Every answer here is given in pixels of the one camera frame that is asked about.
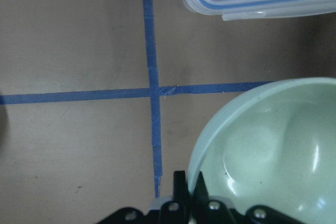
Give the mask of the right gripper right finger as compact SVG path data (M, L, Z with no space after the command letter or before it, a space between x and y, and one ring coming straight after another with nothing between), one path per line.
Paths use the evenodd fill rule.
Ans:
M202 172L194 188L194 220L196 223L301 223L265 205L254 205L239 213L228 198L209 195Z

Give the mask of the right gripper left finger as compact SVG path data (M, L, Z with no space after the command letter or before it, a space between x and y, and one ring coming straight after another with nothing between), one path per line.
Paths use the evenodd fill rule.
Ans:
M154 200L147 214L132 207L121 208L100 223L188 223L190 218L190 194L184 171L173 173L173 194Z

